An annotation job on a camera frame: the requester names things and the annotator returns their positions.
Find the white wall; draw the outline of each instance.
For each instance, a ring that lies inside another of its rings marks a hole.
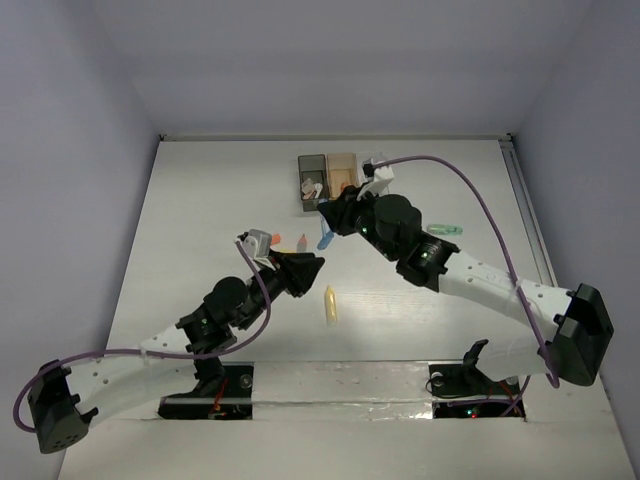
[[[157,135],[90,4],[0,12],[0,478],[47,479],[61,456],[13,426],[13,398],[106,342]]]
[[[600,288],[616,333],[603,379],[640,466],[640,5],[598,0],[516,136],[563,285]]]
[[[514,131],[591,0],[94,0],[163,133]]]

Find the red wire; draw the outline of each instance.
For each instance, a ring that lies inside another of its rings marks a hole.
[[[218,410],[220,410],[220,405],[218,405],[218,402],[220,402],[220,399],[224,395],[224,390],[227,388],[227,382],[228,381],[229,381],[229,379],[225,378],[224,382],[222,382],[222,387],[220,388],[220,391],[218,392],[218,394],[216,395],[216,397],[213,400],[213,407],[211,407],[211,410],[209,411],[209,415],[211,415],[212,413],[217,412]]]

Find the white table surface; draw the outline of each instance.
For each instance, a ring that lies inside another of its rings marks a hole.
[[[163,142],[109,346],[136,344],[174,323],[224,276],[249,277],[232,243],[237,234],[250,228],[277,232],[282,248],[295,249],[304,233],[313,251],[320,221],[318,214],[302,213],[297,156],[332,152],[356,152],[359,158],[427,153],[452,161],[485,197],[519,274],[539,280],[496,141]],[[424,226],[461,226],[463,235],[450,240],[504,267],[487,220],[457,177],[426,162],[394,172],[391,192],[422,211]],[[315,289],[302,299],[276,300],[262,337],[228,360],[292,365],[457,359],[480,338],[527,334],[491,311],[412,287],[357,236],[336,237],[322,256],[327,263]],[[325,321],[327,284],[337,295],[334,328]],[[304,415],[149,421],[138,409],[98,426],[69,449],[60,478],[633,478],[599,381],[554,391],[536,378],[525,404],[526,423]]]

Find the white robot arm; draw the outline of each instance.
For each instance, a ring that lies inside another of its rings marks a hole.
[[[423,232],[420,211],[405,197],[382,195],[393,180],[390,167],[365,166],[365,173],[369,182],[347,187],[337,200],[318,205],[334,233],[360,234],[413,285],[465,298],[530,326],[535,334],[505,345],[481,339],[459,362],[430,363],[435,396],[486,395],[495,382],[533,374],[576,385],[594,382],[613,335],[596,289],[544,286],[486,265]],[[283,292],[305,294],[324,264],[311,253],[270,250],[265,232],[251,230],[240,239],[239,250],[254,273],[247,282],[222,279],[192,314],[136,348],[89,352],[41,368],[16,401],[14,420],[21,429],[37,433],[42,453],[64,450],[90,427],[147,401],[175,392],[210,397],[224,390],[225,368],[218,357],[257,337],[268,322],[271,301]],[[252,261],[262,266],[260,271]],[[265,310],[258,332],[233,346],[231,327],[247,329]],[[66,366],[81,359],[89,360]],[[34,427],[19,417],[27,393]]]

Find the cable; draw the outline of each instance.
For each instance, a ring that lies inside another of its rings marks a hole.
[[[457,398],[466,398],[468,397],[468,395],[436,395],[435,393],[433,393],[433,391],[429,388],[429,385],[432,384],[431,383],[431,379],[427,380],[427,383],[424,386],[424,389],[429,392],[429,394],[435,398],[440,398],[442,400],[455,400]]]
[[[499,383],[499,385],[502,387],[502,389],[505,392],[507,392],[507,395],[509,395],[509,399],[513,402],[513,393],[511,393],[511,389],[507,385],[507,382],[503,380],[502,382]],[[518,407],[515,407],[513,411],[516,412],[519,416],[522,416],[522,414],[520,413],[520,409]]]
[[[63,367],[69,363],[77,362],[78,360],[85,360],[88,358],[101,358],[105,356],[119,356],[119,357],[141,356],[143,354],[148,357],[171,358],[175,360],[208,360],[210,358],[216,358],[223,355],[228,355],[233,352],[237,352],[241,348],[244,348],[250,343],[252,343],[256,338],[258,338],[262,334],[262,332],[264,332],[264,330],[267,328],[267,325],[269,325],[269,320],[271,319],[271,298],[269,297],[269,291],[267,290],[267,286],[264,284],[264,281],[262,280],[262,277],[260,276],[258,269],[253,265],[253,262],[251,261],[249,256],[245,253],[244,249],[242,248],[242,243],[240,242],[240,240],[236,239],[235,244],[243,260],[249,266],[251,273],[253,273],[256,281],[258,282],[258,286],[262,291],[262,295],[264,296],[266,314],[265,314],[264,320],[262,321],[262,324],[260,325],[260,328],[258,328],[258,330],[256,330],[256,332],[253,335],[247,338],[244,342],[241,342],[238,345],[235,345],[233,347],[227,348],[226,350],[214,350],[210,353],[203,353],[198,355],[193,355],[189,353],[159,352],[154,350],[146,350],[143,353],[142,350],[137,348],[112,348],[107,350],[95,350],[92,352],[79,353],[77,355],[72,355],[70,357],[63,358],[62,360],[57,360],[56,362],[50,365],[47,365],[45,368],[39,370],[38,373],[34,375],[33,378],[31,378],[31,380],[29,380],[26,383],[26,385],[22,388],[22,390],[18,394],[16,401],[13,404],[13,422],[16,424],[16,426],[20,430],[24,430],[25,432],[35,433],[36,429],[25,424],[20,418],[20,406],[24,401],[24,397],[27,395],[29,390],[31,390],[31,388],[35,385],[35,383],[39,379],[41,379],[47,373],[55,370],[56,368]]]
[[[529,386],[529,380],[531,380],[531,375],[529,375],[529,376],[527,376],[527,378],[525,378],[524,383],[522,384],[522,388],[520,389],[520,393],[516,396],[516,398],[513,399],[513,402],[511,403],[509,408],[507,408],[504,412],[502,412],[500,414],[501,417],[506,417],[507,415],[509,415],[509,412],[511,410],[513,410],[514,408],[516,408],[518,406],[518,403],[520,402],[520,400],[522,400],[522,396],[524,395],[524,391]]]
[[[498,228],[498,225],[495,219],[493,218],[493,215],[491,215],[491,212],[489,211],[489,207],[487,207],[487,204],[482,198],[482,195],[480,195],[480,192],[475,187],[475,185],[471,182],[471,180],[469,180],[469,178],[451,162],[448,162],[440,157],[434,157],[432,155],[414,155],[410,157],[401,157],[393,160],[387,160],[384,162],[374,164],[373,169],[376,170],[378,168],[388,167],[391,165],[396,165],[398,163],[412,162],[415,160],[427,160],[430,162],[436,162],[449,168],[456,175],[458,175],[458,177],[460,177],[460,179],[469,187],[473,195],[476,197],[476,200],[478,200],[478,203],[480,204],[480,208],[482,208],[482,211],[487,217],[487,220],[489,220],[489,223],[491,224],[491,228],[493,229],[493,232],[495,233],[496,238],[498,239],[498,243],[500,244],[500,249],[502,250],[502,255],[504,256],[505,262],[507,263],[507,270],[509,271],[509,276],[511,277],[511,281],[516,287],[516,293],[518,295],[518,298],[520,299],[520,303],[522,303],[522,307],[524,308],[524,312],[527,316],[527,320],[529,321],[529,325],[531,326],[531,330],[533,330],[533,334],[535,335],[536,340],[538,341],[538,345],[540,346],[540,353],[542,354],[542,358],[544,359],[545,364],[549,369],[550,374],[547,374],[547,379],[549,380],[549,383],[553,388],[558,388],[560,386],[560,380],[558,379],[556,369],[553,365],[553,362],[551,361],[551,356],[549,355],[549,350],[547,349],[547,344],[545,342],[545,339],[542,336],[542,332],[540,332],[540,328],[538,327],[536,319],[533,315],[533,311],[529,306],[529,301],[527,300],[526,295],[522,291],[522,288],[518,284],[518,275],[516,274],[516,269],[513,266],[513,261],[511,260],[511,255],[509,254],[509,250],[507,249],[507,244],[504,241],[504,237],[502,236],[502,233],[500,232],[500,229]],[[516,406],[517,402],[520,401],[520,399],[522,398],[522,395],[524,394],[526,386],[529,384],[530,378],[531,376],[528,376],[525,379],[522,389],[520,390],[520,394],[518,395],[518,397],[516,397],[516,401],[512,403],[512,405],[505,411],[505,413],[502,414],[502,416],[507,415]]]

